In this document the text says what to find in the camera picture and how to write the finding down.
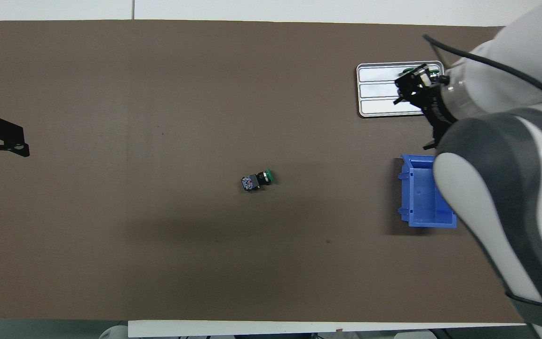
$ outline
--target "silver tray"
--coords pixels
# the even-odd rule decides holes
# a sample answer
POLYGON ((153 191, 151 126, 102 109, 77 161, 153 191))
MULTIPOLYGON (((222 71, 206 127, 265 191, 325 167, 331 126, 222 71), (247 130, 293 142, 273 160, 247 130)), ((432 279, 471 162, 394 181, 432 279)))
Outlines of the silver tray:
POLYGON ((438 69, 445 73, 439 61, 390 62, 376 64, 360 64, 357 66, 357 93, 359 94, 359 114, 363 118, 381 116, 421 115, 422 111, 406 101, 397 105, 393 101, 398 98, 394 85, 403 70, 427 64, 430 70, 438 69))

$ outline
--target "black cable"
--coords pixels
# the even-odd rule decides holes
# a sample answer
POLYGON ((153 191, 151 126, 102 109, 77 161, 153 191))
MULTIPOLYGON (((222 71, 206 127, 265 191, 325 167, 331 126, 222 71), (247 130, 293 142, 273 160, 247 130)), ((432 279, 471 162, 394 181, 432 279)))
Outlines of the black cable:
MULTIPOLYGON (((438 333, 436 333, 436 330, 433 330, 431 328, 428 328, 428 330, 430 332, 432 332, 432 334, 434 334, 434 336, 437 337, 437 339, 440 339, 440 336, 438 335, 438 333)), ((444 328, 441 328, 439 330, 443 331, 443 333, 447 336, 448 339, 453 339, 453 337, 451 337, 450 333, 447 332, 447 330, 445 330, 444 328)))
POLYGON ((426 41, 428 41, 428 43, 430 43, 430 45, 433 45, 434 47, 440 48, 443 51, 447 51, 447 52, 452 53, 452 54, 454 54, 456 56, 461 56, 461 57, 464 57, 464 58, 468 58, 469 60, 474 60, 476 62, 480 62, 482 64, 485 64, 485 65, 488 65, 488 66, 491 66, 491 67, 495 67, 496 69, 500 69, 501 71, 504 71, 506 73, 509 73, 509 74, 513 75, 514 77, 517 77, 518 79, 524 80, 525 82, 535 86, 540 91, 542 91, 542 82, 535 79, 534 77, 531 77, 527 73, 524 73, 523 71, 518 71, 514 67, 510 67, 510 66, 501 64, 501 63, 496 62, 494 60, 491 60, 489 58, 485 58, 484 56, 477 56, 476 54, 461 51, 461 50, 456 49, 454 47, 451 47, 449 45, 445 45, 442 42, 440 42, 438 40, 435 40, 433 37, 431 37, 431 36, 429 36, 427 34, 424 34, 423 38, 426 41))
POLYGON ((453 339, 453 337, 451 337, 451 335, 447 332, 447 330, 445 330, 444 328, 441 328, 441 330, 445 333, 448 339, 453 339))
POLYGON ((432 332, 432 334, 434 334, 434 336, 436 337, 436 339, 440 339, 440 336, 438 335, 438 333, 436 333, 436 330, 433 330, 433 329, 431 329, 431 328, 428 328, 428 330, 429 330, 430 332, 432 332))

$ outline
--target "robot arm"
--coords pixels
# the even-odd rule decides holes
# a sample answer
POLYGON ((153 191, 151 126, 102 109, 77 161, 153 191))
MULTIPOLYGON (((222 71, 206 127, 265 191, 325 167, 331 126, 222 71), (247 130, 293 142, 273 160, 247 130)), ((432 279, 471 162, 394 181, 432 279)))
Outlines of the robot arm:
POLYGON ((466 58, 440 78, 406 73, 399 99, 434 127, 439 190, 542 338, 542 6, 474 54, 426 40, 466 58))

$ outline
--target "blue plastic bin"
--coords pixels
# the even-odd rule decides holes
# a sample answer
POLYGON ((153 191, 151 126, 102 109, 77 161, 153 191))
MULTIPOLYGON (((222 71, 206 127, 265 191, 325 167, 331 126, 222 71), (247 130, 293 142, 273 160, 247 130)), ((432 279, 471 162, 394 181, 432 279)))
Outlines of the blue plastic bin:
POLYGON ((457 227, 457 216, 438 191, 432 175, 433 156, 403 154, 400 218, 411 227, 457 227))

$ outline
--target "table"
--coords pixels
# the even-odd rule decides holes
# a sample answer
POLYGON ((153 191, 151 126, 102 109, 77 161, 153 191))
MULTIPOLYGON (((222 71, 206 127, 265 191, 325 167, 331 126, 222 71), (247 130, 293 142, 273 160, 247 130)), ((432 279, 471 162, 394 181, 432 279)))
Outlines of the table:
POLYGON ((355 67, 434 59, 423 32, 497 28, 0 22, 32 151, 0 152, 0 317, 519 322, 462 225, 400 221, 424 118, 357 115, 355 67))

